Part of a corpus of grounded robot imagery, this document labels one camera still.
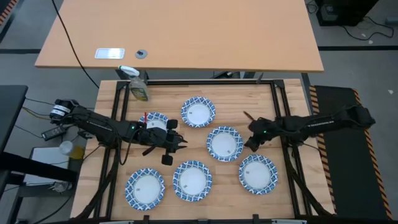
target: white label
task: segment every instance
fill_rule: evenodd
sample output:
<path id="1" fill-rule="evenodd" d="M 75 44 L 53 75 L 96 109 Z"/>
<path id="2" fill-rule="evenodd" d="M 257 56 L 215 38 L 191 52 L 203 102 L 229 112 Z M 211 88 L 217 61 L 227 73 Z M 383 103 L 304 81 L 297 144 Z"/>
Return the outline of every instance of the white label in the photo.
<path id="1" fill-rule="evenodd" d="M 52 110 L 51 113 L 55 113 L 55 114 L 58 114 L 58 115 L 61 115 L 61 116 L 64 116 L 64 115 L 65 115 L 64 112 L 59 111 L 59 110 Z"/>
<path id="2" fill-rule="evenodd" d="M 61 106 L 61 105 L 55 105 L 54 109 L 58 109 L 58 110 L 62 110 L 62 111 L 65 111 L 67 113 L 70 113 L 70 109 L 68 109 L 68 108 L 66 108 L 64 106 Z"/>
<path id="3" fill-rule="evenodd" d="M 97 59 L 123 59 L 124 49 L 97 49 L 95 58 Z"/>

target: plate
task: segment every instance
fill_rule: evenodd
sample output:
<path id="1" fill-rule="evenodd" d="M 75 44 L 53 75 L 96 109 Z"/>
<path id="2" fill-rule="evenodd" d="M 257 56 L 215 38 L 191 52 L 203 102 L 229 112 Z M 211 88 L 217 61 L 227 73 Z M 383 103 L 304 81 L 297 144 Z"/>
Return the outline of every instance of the plate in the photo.
<path id="1" fill-rule="evenodd" d="M 243 139 L 234 128 L 220 126 L 207 135 L 206 146 L 215 159 L 229 162 L 241 155 Z"/>
<path id="2" fill-rule="evenodd" d="M 268 194 L 278 183 L 278 171 L 267 157 L 252 154 L 239 166 L 239 180 L 252 194 Z"/>
<path id="3" fill-rule="evenodd" d="M 145 116 L 142 116 L 138 121 L 144 122 Z M 167 131 L 167 116 L 158 113 L 158 112 L 150 112 L 147 114 L 147 128 L 162 128 Z"/>
<path id="4" fill-rule="evenodd" d="M 175 193 L 188 202 L 204 199 L 210 192 L 212 182 L 209 168 L 199 161 L 182 163 L 173 176 Z"/>
<path id="5" fill-rule="evenodd" d="M 153 209 L 163 199 L 164 179 L 154 169 L 137 170 L 126 183 L 124 196 L 131 207 L 146 211 Z"/>
<path id="6" fill-rule="evenodd" d="M 193 128 L 208 126 L 216 116 L 214 104 L 205 97 L 195 96 L 187 100 L 181 108 L 184 122 Z"/>

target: black and orange mat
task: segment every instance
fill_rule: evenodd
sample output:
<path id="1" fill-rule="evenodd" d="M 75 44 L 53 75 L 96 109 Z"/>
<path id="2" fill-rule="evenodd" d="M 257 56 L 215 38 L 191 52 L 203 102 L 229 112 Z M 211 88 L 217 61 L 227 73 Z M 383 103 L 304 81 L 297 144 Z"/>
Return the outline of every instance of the black and orange mat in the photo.
<path id="1" fill-rule="evenodd" d="M 17 5 L 18 0 L 0 0 L 0 26 L 10 16 L 12 9 Z"/>
<path id="2" fill-rule="evenodd" d="M 361 104 L 358 92 L 351 88 L 312 85 L 310 94 L 315 114 Z M 342 129 L 319 134 L 317 140 L 336 214 L 392 220 L 368 130 Z"/>

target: spray bottle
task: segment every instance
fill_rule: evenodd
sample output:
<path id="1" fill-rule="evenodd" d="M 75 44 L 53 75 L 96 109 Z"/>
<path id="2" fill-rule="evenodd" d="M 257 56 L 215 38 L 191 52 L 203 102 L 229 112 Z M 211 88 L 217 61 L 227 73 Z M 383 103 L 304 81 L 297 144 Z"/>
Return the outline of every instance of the spray bottle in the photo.
<path id="1" fill-rule="evenodd" d="M 129 88 L 131 93 L 137 98 L 137 100 L 141 101 L 149 101 L 150 94 L 147 85 L 139 78 L 139 72 L 128 66 L 121 65 L 119 69 L 126 73 L 131 82 Z"/>

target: wooden tabletop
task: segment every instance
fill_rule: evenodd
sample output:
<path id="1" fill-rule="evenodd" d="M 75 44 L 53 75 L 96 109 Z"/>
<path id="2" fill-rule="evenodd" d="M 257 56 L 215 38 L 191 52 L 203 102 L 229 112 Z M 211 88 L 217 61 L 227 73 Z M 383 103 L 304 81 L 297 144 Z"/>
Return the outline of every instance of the wooden tabletop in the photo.
<path id="1" fill-rule="evenodd" d="M 285 80 L 287 98 L 291 113 L 299 116 L 308 115 L 303 89 L 300 80 Z M 127 120 L 138 120 L 145 111 L 158 111 L 166 114 L 169 119 L 178 119 L 177 131 L 187 141 L 188 147 L 172 154 L 174 163 L 165 166 L 160 163 L 163 149 L 155 149 L 147 156 L 142 152 L 145 146 L 133 145 L 124 166 L 119 166 L 116 191 L 114 195 L 113 220 L 141 220 L 143 215 L 150 215 L 152 220 L 188 220 L 188 219 L 248 219 L 257 213 L 260 218 L 292 218 L 294 217 L 290 200 L 289 186 L 285 162 L 282 155 L 280 138 L 266 142 L 257 151 L 273 161 L 276 165 L 279 182 L 277 187 L 267 195 L 253 195 L 243 188 L 238 179 L 238 167 L 242 160 L 252 152 L 244 148 L 240 157 L 233 162 L 220 162 L 212 158 L 206 148 L 206 138 L 218 126 L 236 128 L 243 140 L 251 135 L 248 130 L 249 120 L 243 115 L 243 108 L 255 118 L 262 116 L 275 118 L 275 110 L 269 85 L 179 85 L 179 86 L 148 86 L 152 93 L 151 102 L 137 101 L 130 93 L 127 107 Z M 95 111 L 110 116 L 114 100 L 116 81 L 102 81 L 98 93 Z M 121 114 L 123 93 L 119 102 L 118 119 Z M 216 107 L 215 120 L 205 128 L 191 128 L 181 119 L 180 110 L 183 102 L 193 96 L 205 96 Z M 314 139 L 306 141 L 316 146 Z M 98 142 L 89 140 L 86 154 L 96 148 Z M 124 142 L 122 157 L 126 155 L 127 144 Z M 333 205 L 326 184 L 326 178 L 319 152 L 311 147 L 299 148 L 307 186 L 330 212 Z M 98 188 L 104 149 L 100 148 L 87 158 L 81 168 L 80 178 L 72 208 L 72 217 L 78 215 L 88 204 Z M 197 203 L 186 202 L 178 198 L 172 187 L 172 175 L 176 168 L 187 160 L 199 160 L 206 164 L 213 175 L 213 186 L 210 194 Z M 127 203 L 124 197 L 124 186 L 128 178 L 138 169 L 150 167 L 159 171 L 165 179 L 165 197 L 152 210 L 140 212 Z M 304 211 L 299 194 L 301 211 Z M 107 195 L 104 194 L 101 213 L 104 215 Z"/>
<path id="2" fill-rule="evenodd" d="M 60 14 L 86 68 L 323 71 L 304 0 L 66 0 Z M 79 67 L 58 18 L 35 65 Z"/>

